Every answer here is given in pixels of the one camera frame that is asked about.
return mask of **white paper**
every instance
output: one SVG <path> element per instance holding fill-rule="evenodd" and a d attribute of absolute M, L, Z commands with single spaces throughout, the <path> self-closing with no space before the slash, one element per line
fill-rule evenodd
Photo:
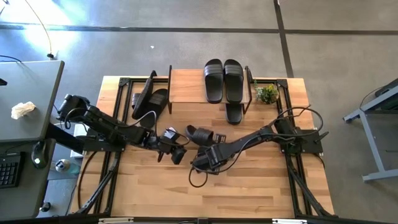
<path fill-rule="evenodd" d="M 73 136 L 74 137 L 87 135 L 87 132 L 86 132 L 85 128 L 83 127 L 83 125 L 85 125 L 85 124 L 76 124 L 75 125 L 75 131 L 73 132 Z M 70 157 L 71 158 L 72 157 L 74 157 L 74 158 L 83 158 L 83 155 L 71 150 L 70 151 Z"/>
<path fill-rule="evenodd" d="M 18 119 L 21 116 L 24 116 L 27 113 L 34 110 L 35 107 L 36 106 L 30 101 L 27 103 L 18 103 L 17 105 L 15 105 L 11 108 L 11 118 Z"/>

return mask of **small potted plant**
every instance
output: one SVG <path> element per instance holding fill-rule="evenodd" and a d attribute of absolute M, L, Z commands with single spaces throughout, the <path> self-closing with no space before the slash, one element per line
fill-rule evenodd
<path fill-rule="evenodd" d="M 274 84 L 265 87 L 259 87 L 254 80 L 254 89 L 256 90 L 256 100 L 261 100 L 266 104 L 275 103 L 279 99 L 279 92 Z"/>

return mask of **power cable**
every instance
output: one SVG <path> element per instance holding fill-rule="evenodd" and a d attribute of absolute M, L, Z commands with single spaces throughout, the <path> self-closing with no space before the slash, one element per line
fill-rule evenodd
<path fill-rule="evenodd" d="M 49 33 L 47 32 L 47 29 L 45 28 L 45 26 L 44 26 L 42 20 L 40 19 L 40 17 L 39 17 L 39 16 L 37 15 L 37 13 L 34 11 L 33 7 L 29 4 L 29 2 L 28 2 L 27 0 L 25 0 L 25 2 L 26 2 L 26 4 L 30 7 L 30 9 L 32 10 L 32 12 L 36 15 L 37 19 L 39 20 L 40 24 L 42 25 L 42 27 L 43 27 L 43 29 L 44 29 L 45 34 L 47 35 L 47 38 L 48 38 L 48 40 L 49 40 L 49 46 L 50 46 L 50 53 L 47 54 L 47 57 L 50 58 L 50 59 L 53 59 L 53 58 L 54 58 L 54 55 L 52 54 L 52 46 L 51 46 L 51 40 L 50 40 Z"/>
<path fill-rule="evenodd" d="M 18 61 L 18 62 L 22 63 L 21 60 L 19 60 L 18 58 L 14 58 L 14 57 L 11 57 L 11 56 L 0 55 L 0 57 L 11 58 L 11 59 L 14 59 L 15 61 Z"/>

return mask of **black slide sandal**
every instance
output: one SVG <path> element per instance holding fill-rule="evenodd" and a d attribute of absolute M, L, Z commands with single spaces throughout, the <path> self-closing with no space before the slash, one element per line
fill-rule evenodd
<path fill-rule="evenodd" d="M 233 59 L 224 63 L 226 100 L 226 120 L 229 124 L 239 124 L 242 120 L 243 99 L 243 68 L 241 64 Z"/>
<path fill-rule="evenodd" d="M 223 63 L 211 59 L 205 65 L 206 99 L 209 103 L 219 103 L 223 99 Z"/>
<path fill-rule="evenodd" d="M 145 82 L 144 89 L 142 90 L 141 94 L 138 97 L 138 100 L 136 101 L 136 104 L 134 105 L 134 111 L 132 112 L 133 119 L 139 119 L 145 114 L 145 111 L 147 111 L 146 106 L 152 94 L 153 89 L 154 89 L 154 80 L 151 74 L 151 77 L 148 78 L 147 81 Z"/>
<path fill-rule="evenodd" d="M 242 104 L 225 104 L 226 120 L 229 124 L 239 124 L 242 120 Z"/>
<path fill-rule="evenodd" d="M 131 107 L 132 107 L 133 110 L 134 110 L 134 108 L 135 108 L 136 105 L 137 105 L 139 96 L 141 96 L 141 93 L 135 93 L 135 94 L 132 95 Z"/>
<path fill-rule="evenodd" d="M 145 107 L 145 113 L 150 111 L 155 111 L 156 120 L 159 119 L 159 116 L 162 114 L 162 111 L 167 105 L 167 90 L 159 89 L 156 90 L 152 96 L 150 96 L 149 101 Z M 139 123 L 141 126 L 146 128 L 151 128 L 155 125 L 155 116 L 153 113 L 148 114 L 143 118 Z"/>
<path fill-rule="evenodd" d="M 187 134 L 187 137 L 191 141 L 199 146 L 211 146 L 213 144 L 213 131 L 188 125 L 185 128 L 185 134 Z"/>
<path fill-rule="evenodd" d="M 243 98 L 243 68 L 233 59 L 224 63 L 226 100 L 230 103 L 240 103 Z"/>

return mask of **gray metal stand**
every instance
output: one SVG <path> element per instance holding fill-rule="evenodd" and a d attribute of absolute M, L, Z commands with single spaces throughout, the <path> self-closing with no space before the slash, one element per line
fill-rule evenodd
<path fill-rule="evenodd" d="M 383 101 L 386 101 L 387 99 L 389 99 L 390 97 L 394 96 L 397 93 L 398 93 L 398 86 L 392 88 L 385 94 L 377 97 L 376 99 L 370 101 L 369 103 L 366 103 L 360 109 L 355 110 L 354 112 L 343 118 L 343 120 L 346 123 L 350 123 L 352 120 L 356 118 L 361 118 L 366 137 L 368 138 L 369 145 L 372 149 L 374 160 L 376 161 L 377 168 L 379 169 L 379 172 L 362 176 L 364 182 L 367 182 L 369 180 L 385 179 L 389 177 L 398 177 L 398 169 L 385 170 L 379 154 L 379 149 L 377 148 L 377 144 L 375 141 L 376 137 L 372 133 L 371 125 L 369 125 L 368 122 L 368 113 L 372 113 L 372 111 L 377 109 Z"/>

